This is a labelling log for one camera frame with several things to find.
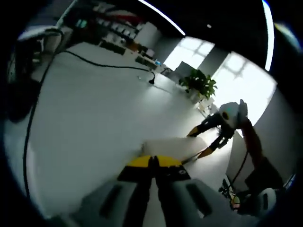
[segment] gray wall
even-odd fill
[[[303,137],[291,107],[278,89],[254,128],[261,140],[264,155],[280,173],[283,181],[287,181],[293,173],[298,157],[302,154]],[[227,175],[231,179],[239,170],[245,152],[244,140],[236,134],[233,138],[232,153],[227,169]],[[239,190],[246,190],[244,180],[252,171],[253,165],[248,156],[234,186]]]
[[[163,35],[155,44],[153,49],[155,51],[155,58],[157,58],[161,63],[164,63],[181,39],[182,38],[173,38]]]
[[[147,22],[135,38],[136,43],[140,43],[147,48],[154,49],[161,37],[161,32],[150,22]]]
[[[204,61],[198,67],[204,74],[213,75],[221,66],[230,52],[220,49],[216,46],[209,52]]]

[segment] white table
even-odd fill
[[[144,68],[86,43],[70,51],[96,63]],[[139,70],[96,67],[68,53],[55,58],[39,97],[27,156],[31,198],[46,217],[75,210],[85,195],[116,177],[145,140],[185,137],[203,120],[172,81],[157,74],[159,89],[147,83],[152,77]],[[27,123],[28,118],[6,123],[7,155],[21,188]],[[207,134],[203,139],[210,140]],[[229,155],[230,150],[215,151],[187,170],[218,189]],[[154,192],[151,204],[157,203]],[[148,208],[146,226],[152,224],[149,218],[163,226],[153,209],[159,210],[159,204]]]

